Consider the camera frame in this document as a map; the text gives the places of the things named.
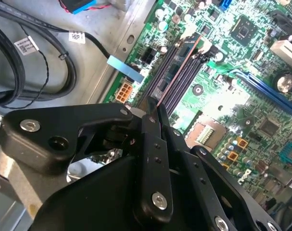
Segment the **screw head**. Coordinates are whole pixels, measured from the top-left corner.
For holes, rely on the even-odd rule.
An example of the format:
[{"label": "screw head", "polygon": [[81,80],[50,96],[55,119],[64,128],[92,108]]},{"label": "screw head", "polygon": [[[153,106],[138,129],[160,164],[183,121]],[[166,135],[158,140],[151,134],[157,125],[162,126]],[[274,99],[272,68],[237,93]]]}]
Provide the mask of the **screw head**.
[{"label": "screw head", "polygon": [[228,231],[227,223],[219,216],[215,217],[215,224],[220,231]]},{"label": "screw head", "polygon": [[181,133],[178,131],[178,130],[174,130],[174,133],[177,135],[177,136],[180,136]]},{"label": "screw head", "polygon": [[39,131],[41,125],[38,121],[33,119],[25,119],[20,123],[21,129],[28,132],[36,132]]},{"label": "screw head", "polygon": [[127,111],[125,109],[120,109],[120,112],[124,115],[127,115]]},{"label": "screw head", "polygon": [[206,152],[205,149],[203,149],[203,148],[200,148],[200,149],[199,149],[199,152],[200,152],[201,154],[203,154],[203,155],[207,155],[207,152]]},{"label": "screw head", "polygon": [[277,231],[277,229],[275,228],[275,226],[274,226],[271,222],[268,222],[267,225],[269,226],[269,228],[270,228],[272,231]]},{"label": "screw head", "polygon": [[154,194],[152,194],[152,202],[160,210],[165,210],[167,208],[167,200],[159,192],[155,192]]},{"label": "screw head", "polygon": [[150,120],[151,122],[155,123],[155,120],[154,120],[152,117],[150,117],[149,120]]}]

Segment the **blue sata port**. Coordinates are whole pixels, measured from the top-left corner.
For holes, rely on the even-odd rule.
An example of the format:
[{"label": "blue sata port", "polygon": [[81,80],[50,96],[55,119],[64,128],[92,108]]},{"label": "blue sata port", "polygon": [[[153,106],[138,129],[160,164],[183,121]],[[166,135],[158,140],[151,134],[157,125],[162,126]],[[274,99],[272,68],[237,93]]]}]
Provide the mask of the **blue sata port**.
[{"label": "blue sata port", "polygon": [[232,2],[232,0],[222,0],[222,2],[219,5],[219,8],[222,11],[226,11],[229,8],[231,2]]}]

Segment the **blue expansion slot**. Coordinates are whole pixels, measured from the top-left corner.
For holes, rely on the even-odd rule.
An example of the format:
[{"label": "blue expansion slot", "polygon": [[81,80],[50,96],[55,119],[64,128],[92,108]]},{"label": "blue expansion slot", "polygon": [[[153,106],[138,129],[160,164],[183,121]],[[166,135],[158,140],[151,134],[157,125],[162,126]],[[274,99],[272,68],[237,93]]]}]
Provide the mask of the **blue expansion slot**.
[{"label": "blue expansion slot", "polygon": [[238,75],[245,80],[248,84],[253,86],[256,90],[263,93],[266,97],[268,97],[273,103],[279,106],[283,111],[292,115],[292,102],[290,102],[286,97],[282,96],[274,89],[269,87],[263,81],[258,79],[256,76],[251,73],[244,73],[244,75]]}]

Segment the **blue cable tab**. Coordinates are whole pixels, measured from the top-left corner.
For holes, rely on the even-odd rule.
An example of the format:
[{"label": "blue cable tab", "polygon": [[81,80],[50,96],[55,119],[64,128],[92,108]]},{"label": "blue cable tab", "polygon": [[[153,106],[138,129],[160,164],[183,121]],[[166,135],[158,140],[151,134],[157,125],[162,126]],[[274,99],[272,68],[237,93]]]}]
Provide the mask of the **blue cable tab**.
[{"label": "blue cable tab", "polygon": [[107,60],[107,64],[138,83],[141,83],[144,79],[144,76],[112,55]]}]

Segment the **barcode label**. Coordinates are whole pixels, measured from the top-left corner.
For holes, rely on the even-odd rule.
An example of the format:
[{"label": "barcode label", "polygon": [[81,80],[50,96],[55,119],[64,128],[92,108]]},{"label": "barcode label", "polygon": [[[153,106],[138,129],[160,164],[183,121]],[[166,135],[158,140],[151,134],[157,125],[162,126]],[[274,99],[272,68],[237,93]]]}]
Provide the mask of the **barcode label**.
[{"label": "barcode label", "polygon": [[70,31],[69,32],[69,41],[76,42],[80,44],[86,43],[85,33],[80,31]]},{"label": "barcode label", "polygon": [[17,41],[14,44],[23,55],[28,55],[39,50],[39,47],[31,36]]}]

